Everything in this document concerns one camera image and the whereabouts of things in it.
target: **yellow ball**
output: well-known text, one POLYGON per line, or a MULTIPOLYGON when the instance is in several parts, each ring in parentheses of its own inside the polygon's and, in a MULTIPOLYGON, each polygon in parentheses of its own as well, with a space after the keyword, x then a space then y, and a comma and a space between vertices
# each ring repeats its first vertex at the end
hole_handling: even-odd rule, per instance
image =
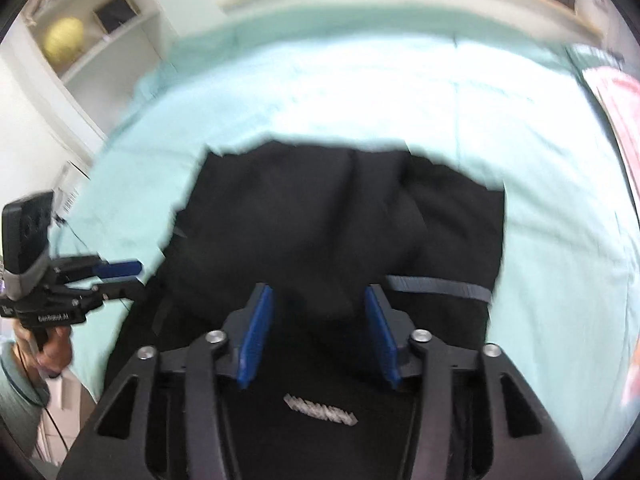
POLYGON ((44 36, 42 51, 52 65, 76 60, 84 44, 84 25, 77 18, 62 18, 44 36))

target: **gray shirt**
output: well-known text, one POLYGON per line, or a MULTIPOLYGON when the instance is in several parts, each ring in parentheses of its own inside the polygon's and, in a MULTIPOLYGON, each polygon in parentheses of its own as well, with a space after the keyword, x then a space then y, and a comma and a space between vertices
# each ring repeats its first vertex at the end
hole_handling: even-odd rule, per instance
POLYGON ((49 388, 34 389, 13 358, 13 343, 0 346, 0 415, 20 448, 30 454, 38 437, 42 407, 49 403, 49 388))

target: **person's hand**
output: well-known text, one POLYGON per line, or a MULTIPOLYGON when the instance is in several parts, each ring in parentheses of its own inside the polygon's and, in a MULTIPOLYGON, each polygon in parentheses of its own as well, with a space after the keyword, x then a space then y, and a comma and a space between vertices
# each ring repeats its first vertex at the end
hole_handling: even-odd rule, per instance
POLYGON ((33 333, 25 329, 18 320, 14 320, 14 333, 16 340, 14 358, 18 370, 23 370, 22 363, 24 363, 24 368, 32 383, 40 381, 38 366, 58 374, 71 363, 73 349, 71 339, 69 339, 71 336, 70 327, 48 328, 49 341, 44 345, 42 352, 38 352, 35 356, 31 352, 31 341, 33 341, 33 347, 37 348, 34 344, 33 333))

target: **person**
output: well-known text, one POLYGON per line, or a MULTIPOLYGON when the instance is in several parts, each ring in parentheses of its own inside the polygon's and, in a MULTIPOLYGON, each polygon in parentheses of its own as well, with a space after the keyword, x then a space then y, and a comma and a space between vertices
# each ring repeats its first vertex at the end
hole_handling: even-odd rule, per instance
POLYGON ((0 353, 0 415, 27 455, 35 448, 42 410, 50 399, 40 370, 59 374, 73 359, 71 328, 51 328, 47 333, 49 341, 33 355, 33 334, 14 320, 15 341, 4 342, 0 353))

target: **cable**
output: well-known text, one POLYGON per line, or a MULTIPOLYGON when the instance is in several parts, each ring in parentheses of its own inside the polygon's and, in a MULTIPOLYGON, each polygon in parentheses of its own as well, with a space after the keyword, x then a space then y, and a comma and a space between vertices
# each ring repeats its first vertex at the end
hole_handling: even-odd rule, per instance
POLYGON ((53 248, 53 255, 55 258, 59 258, 60 257, 60 240, 62 240, 62 234, 63 234, 63 230, 64 227, 68 227, 69 230, 72 232, 73 236, 76 237, 76 239, 82 244, 84 245, 84 248, 86 249, 87 253, 91 253, 91 250, 89 249, 89 246, 87 244, 84 243, 84 241, 82 240, 81 237, 78 236, 78 234, 74 231, 74 229, 71 227, 71 225, 69 225, 69 222, 67 220, 65 220, 64 218, 61 218, 59 215, 55 215, 54 216, 54 220, 56 221, 56 224, 58 224, 60 226, 60 230, 58 232, 58 237, 56 238, 56 244, 53 248))
POLYGON ((44 424, 42 422, 38 424, 38 440, 43 447, 40 451, 44 456, 44 461, 53 462, 53 458, 51 455, 51 445, 50 445, 49 439, 47 438, 47 434, 45 433, 44 424))
POLYGON ((40 401, 40 405, 41 405, 40 407, 43 408, 45 412, 47 412, 47 415, 48 415, 49 419, 51 420, 51 423, 53 424, 53 427, 56 428, 56 432, 58 432, 58 436, 60 437, 60 440, 62 441, 62 445, 65 447, 65 450, 68 453, 69 452, 69 446, 66 444, 65 437, 62 436, 62 432, 60 431, 60 428, 56 424, 56 421, 53 420, 53 416, 51 416, 51 413, 50 413, 49 409, 46 407, 46 405, 44 403, 44 399, 42 399, 42 397, 40 396, 40 393, 37 391, 36 387, 34 386, 33 382, 31 381, 31 378, 29 377, 29 372, 27 371, 27 367, 24 364, 24 358, 22 357, 22 349, 20 348, 20 345, 17 342, 15 343, 15 345, 16 345, 16 348, 18 349, 18 355, 20 356, 20 364, 22 365, 22 369, 24 370, 24 375, 25 375, 25 377, 27 377, 27 380, 29 381, 29 384, 31 385, 31 388, 33 389, 33 391, 38 396, 38 400, 40 401))
POLYGON ((36 453, 38 454, 38 458, 44 462, 44 458, 42 456, 42 452, 40 451, 40 446, 38 446, 37 442, 36 442, 36 453))
MULTIPOLYGON (((73 228, 71 227, 71 225, 69 225, 69 222, 66 221, 64 218, 60 218, 60 216, 56 215, 54 220, 56 221, 56 223, 58 225, 62 224, 62 226, 66 226, 69 228, 69 230, 73 233, 73 235, 78 239, 78 241, 84 245, 84 248, 87 250, 88 253, 91 252, 91 250, 89 249, 88 245, 84 243, 84 241, 82 240, 81 237, 78 236, 78 234, 73 230, 73 228)), ((62 238, 62 226, 60 227, 60 232, 58 234, 58 238, 56 239, 56 247, 54 248, 54 255, 56 258, 58 258, 60 256, 60 238, 62 238)), ((131 312, 131 309, 126 305, 126 303, 124 301, 122 301, 122 299, 120 300, 120 303, 122 303, 122 306, 124 308, 127 309, 127 312, 131 312)))

